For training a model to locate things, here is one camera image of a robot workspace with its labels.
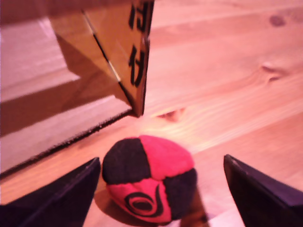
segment black panel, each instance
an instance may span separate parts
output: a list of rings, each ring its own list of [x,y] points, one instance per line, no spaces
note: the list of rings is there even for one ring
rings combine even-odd
[[[171,209],[171,219],[182,218],[187,212],[196,189],[197,173],[191,169],[175,177],[167,177],[164,180],[165,192]]]
[[[81,227],[100,176],[95,158],[58,180],[1,206],[1,227]]]
[[[151,177],[139,138],[118,141],[105,155],[102,176],[108,184],[134,183]]]
[[[302,227],[303,192],[230,155],[224,157],[228,186],[246,227]]]

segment wood grain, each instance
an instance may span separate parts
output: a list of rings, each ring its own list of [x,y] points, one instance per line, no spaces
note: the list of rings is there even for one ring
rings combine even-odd
[[[115,142],[140,134],[173,140],[193,155],[200,199],[184,219],[188,226],[202,226],[203,213],[212,227],[244,226],[225,179],[225,154],[303,190],[302,6],[300,0],[158,0],[145,115],[123,118],[3,179],[1,202],[93,157],[102,160]],[[275,15],[285,24],[273,26]],[[157,117],[181,108],[176,120]],[[100,225],[148,226],[113,205],[102,178],[84,226]]]

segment black plastic piece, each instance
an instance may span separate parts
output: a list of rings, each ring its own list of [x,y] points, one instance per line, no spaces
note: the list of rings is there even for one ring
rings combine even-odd
[[[83,226],[100,170],[99,158],[94,158],[54,182],[0,206],[0,226]]]
[[[302,227],[303,192],[224,156],[229,189],[246,227]]]

